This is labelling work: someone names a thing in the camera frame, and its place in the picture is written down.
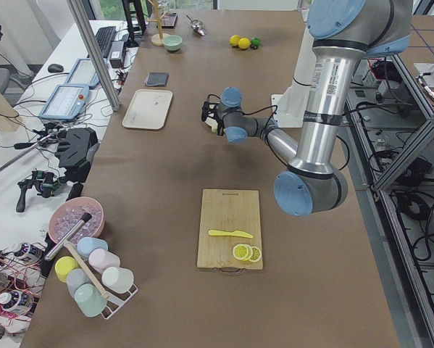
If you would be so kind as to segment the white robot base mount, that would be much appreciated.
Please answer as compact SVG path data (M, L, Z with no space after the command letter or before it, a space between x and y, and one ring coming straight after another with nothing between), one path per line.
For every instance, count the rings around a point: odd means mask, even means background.
M273 94L272 104L277 105L274 119L281 128L300 128L309 97L316 56L312 51L313 37L309 33L306 21L311 1L300 1L300 11L304 21L304 34L299 56L293 74L293 82L283 94Z

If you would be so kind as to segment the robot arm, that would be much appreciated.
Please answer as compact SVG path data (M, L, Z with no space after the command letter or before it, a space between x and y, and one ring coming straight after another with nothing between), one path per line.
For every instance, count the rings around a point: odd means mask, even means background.
M306 26L316 56L303 116L301 138L292 139L272 117L255 118L241 109L242 93L226 88L218 102L205 101L201 119L233 144L259 137L286 163L274 182L282 211L293 216L332 210L348 186L331 156L354 71L362 59L386 57L409 45L411 1L313 1Z

